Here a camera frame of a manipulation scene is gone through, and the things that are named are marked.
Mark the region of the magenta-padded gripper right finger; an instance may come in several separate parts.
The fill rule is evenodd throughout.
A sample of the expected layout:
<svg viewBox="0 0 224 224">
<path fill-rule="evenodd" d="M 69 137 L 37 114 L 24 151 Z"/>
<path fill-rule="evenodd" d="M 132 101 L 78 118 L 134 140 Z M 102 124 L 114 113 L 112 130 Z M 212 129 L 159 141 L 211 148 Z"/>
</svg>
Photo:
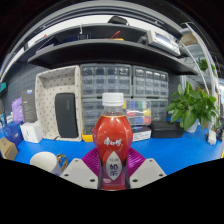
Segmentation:
<svg viewBox="0 0 224 224">
<path fill-rule="evenodd" d="M 166 176 L 153 158 L 146 159 L 133 148 L 129 151 L 126 169 L 126 186 L 128 189 L 141 188 Z"/>
</svg>

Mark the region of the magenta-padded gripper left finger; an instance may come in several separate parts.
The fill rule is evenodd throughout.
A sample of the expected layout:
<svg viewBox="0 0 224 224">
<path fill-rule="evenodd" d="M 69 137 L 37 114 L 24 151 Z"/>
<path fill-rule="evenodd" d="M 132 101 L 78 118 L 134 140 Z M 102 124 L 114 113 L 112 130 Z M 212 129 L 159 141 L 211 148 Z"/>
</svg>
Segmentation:
<svg viewBox="0 0 224 224">
<path fill-rule="evenodd" d="M 61 177 L 84 188 L 99 189 L 101 186 L 101 162 L 97 150 L 90 150 L 81 159 L 74 158 Z"/>
</svg>

